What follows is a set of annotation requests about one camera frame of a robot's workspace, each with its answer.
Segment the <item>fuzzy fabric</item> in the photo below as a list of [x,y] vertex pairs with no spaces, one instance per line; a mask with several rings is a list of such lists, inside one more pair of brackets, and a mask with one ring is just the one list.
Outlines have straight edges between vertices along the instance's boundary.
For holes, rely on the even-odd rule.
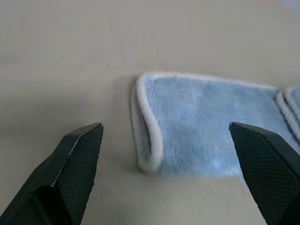
[[275,87],[207,75],[140,76],[131,96],[139,166],[146,173],[241,176],[228,131],[233,121],[278,133],[299,153],[278,94]]

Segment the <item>gray surface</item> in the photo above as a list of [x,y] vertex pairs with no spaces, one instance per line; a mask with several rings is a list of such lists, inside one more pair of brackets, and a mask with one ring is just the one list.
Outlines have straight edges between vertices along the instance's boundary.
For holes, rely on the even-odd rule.
[[129,94],[147,70],[299,85],[299,28],[276,0],[2,0],[0,213],[65,133],[102,122],[82,224],[263,224],[245,185],[142,174]]

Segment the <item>blue microfiber cloth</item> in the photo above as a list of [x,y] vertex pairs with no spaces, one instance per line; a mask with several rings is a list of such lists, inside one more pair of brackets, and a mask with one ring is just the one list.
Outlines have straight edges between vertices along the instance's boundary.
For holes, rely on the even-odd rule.
[[207,75],[144,74],[131,96],[138,164],[146,173],[241,176],[228,131],[233,121],[278,133],[300,153],[280,100],[291,109],[271,86]]

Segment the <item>beige table surface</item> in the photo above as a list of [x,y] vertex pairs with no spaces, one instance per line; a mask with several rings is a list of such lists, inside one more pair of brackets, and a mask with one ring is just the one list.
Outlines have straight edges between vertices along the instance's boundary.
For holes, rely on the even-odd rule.
[[278,0],[0,1],[0,213],[65,133],[102,122],[83,225],[264,224],[238,180],[139,171],[129,95],[149,70],[300,85],[299,40]]

